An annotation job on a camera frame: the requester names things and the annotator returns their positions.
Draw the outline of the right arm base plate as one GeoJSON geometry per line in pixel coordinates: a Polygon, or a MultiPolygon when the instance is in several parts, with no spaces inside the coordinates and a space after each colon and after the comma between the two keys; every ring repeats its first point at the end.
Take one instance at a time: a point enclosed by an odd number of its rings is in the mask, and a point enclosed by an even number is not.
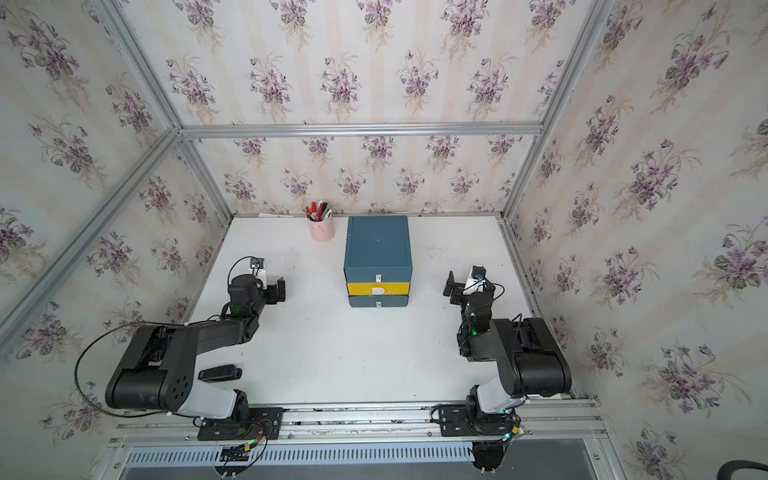
{"type": "Polygon", "coordinates": [[[438,404],[429,413],[442,437],[494,437],[509,439],[521,432],[521,419],[514,413],[487,414],[466,404],[438,404]]]}

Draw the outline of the black object on table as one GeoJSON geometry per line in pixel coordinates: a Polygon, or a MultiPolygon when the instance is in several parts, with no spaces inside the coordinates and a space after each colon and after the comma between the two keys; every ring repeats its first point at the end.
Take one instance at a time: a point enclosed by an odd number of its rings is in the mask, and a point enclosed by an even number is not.
{"type": "Polygon", "coordinates": [[[198,379],[206,383],[220,383],[239,380],[243,370],[234,364],[221,365],[203,369],[198,373],[198,379]]]}

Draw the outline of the yellow drawer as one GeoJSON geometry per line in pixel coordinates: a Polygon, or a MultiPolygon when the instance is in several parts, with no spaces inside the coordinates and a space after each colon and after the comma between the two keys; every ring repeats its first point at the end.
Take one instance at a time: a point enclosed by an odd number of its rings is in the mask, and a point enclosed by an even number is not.
{"type": "Polygon", "coordinates": [[[349,296],[408,296],[409,282],[355,282],[347,284],[349,296]]]}

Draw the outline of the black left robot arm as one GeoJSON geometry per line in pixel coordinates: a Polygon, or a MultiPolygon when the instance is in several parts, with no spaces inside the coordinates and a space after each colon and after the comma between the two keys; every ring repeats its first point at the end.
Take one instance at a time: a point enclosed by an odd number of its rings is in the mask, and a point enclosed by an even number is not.
{"type": "Polygon", "coordinates": [[[255,274],[242,274],[230,281],[228,293],[230,301],[217,320],[138,328],[107,384],[107,405],[207,420],[248,420],[247,395],[200,379],[197,357],[251,341],[264,308],[286,300],[286,282],[280,277],[267,285],[255,274]]]}

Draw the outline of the teal top drawer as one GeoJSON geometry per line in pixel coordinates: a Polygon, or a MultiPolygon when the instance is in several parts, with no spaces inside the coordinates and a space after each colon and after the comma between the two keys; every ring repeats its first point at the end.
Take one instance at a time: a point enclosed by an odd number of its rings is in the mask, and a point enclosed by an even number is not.
{"type": "Polygon", "coordinates": [[[410,269],[349,269],[345,271],[348,283],[410,283],[410,269]]]}

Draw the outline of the aluminium mounting rail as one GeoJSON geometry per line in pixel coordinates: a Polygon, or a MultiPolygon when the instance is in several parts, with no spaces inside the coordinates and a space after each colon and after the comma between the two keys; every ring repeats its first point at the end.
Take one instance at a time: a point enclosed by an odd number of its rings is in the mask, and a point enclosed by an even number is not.
{"type": "MultiPolygon", "coordinates": [[[[282,406],[278,436],[270,445],[438,442],[443,424],[434,401],[384,403],[297,403],[282,406]]],[[[515,408],[521,418],[519,440],[597,439],[608,437],[595,402],[533,397],[515,408]]],[[[184,445],[197,441],[192,421],[162,418],[144,424],[120,423],[109,446],[184,445]]]]}

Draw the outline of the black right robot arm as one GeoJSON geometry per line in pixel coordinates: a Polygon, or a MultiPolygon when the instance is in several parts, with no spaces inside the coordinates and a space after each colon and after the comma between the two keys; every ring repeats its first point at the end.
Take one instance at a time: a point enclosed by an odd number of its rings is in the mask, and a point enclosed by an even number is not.
{"type": "Polygon", "coordinates": [[[476,416],[502,415],[532,395],[548,398],[572,388],[570,367],[543,319],[493,316],[493,305],[505,292],[480,266],[474,266],[464,282],[450,273],[443,289],[443,296],[460,307],[460,356],[493,363],[497,369],[495,377],[470,390],[467,402],[476,416]]]}

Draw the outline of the pink pen cup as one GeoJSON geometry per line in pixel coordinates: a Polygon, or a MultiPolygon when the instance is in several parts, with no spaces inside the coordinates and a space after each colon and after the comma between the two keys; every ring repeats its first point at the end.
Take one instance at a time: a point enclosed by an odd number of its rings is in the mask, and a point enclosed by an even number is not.
{"type": "Polygon", "coordinates": [[[310,221],[310,235],[315,242],[326,243],[335,236],[334,218],[329,216],[322,220],[310,221]]]}

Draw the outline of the teal drawer cabinet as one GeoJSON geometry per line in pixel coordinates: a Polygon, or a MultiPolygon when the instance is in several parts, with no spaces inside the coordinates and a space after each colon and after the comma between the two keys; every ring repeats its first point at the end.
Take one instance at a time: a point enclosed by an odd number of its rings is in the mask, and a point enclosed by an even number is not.
{"type": "Polygon", "coordinates": [[[410,269],[413,260],[408,218],[352,216],[347,223],[343,272],[349,269],[410,269]]]}

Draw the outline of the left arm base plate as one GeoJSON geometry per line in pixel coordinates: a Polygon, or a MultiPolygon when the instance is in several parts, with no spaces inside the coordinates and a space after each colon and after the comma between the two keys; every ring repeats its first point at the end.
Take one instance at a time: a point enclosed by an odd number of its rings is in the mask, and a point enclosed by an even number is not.
{"type": "Polygon", "coordinates": [[[245,420],[203,419],[198,427],[197,440],[202,442],[249,441],[259,438],[276,440],[283,414],[280,407],[256,407],[249,410],[245,420]]]}

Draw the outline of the red pens in cup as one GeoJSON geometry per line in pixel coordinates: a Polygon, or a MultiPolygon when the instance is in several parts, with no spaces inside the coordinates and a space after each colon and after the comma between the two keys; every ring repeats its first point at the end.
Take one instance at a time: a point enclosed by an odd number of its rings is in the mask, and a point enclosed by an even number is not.
{"type": "Polygon", "coordinates": [[[306,206],[304,213],[309,221],[321,222],[331,215],[332,209],[328,201],[318,200],[306,206]]]}

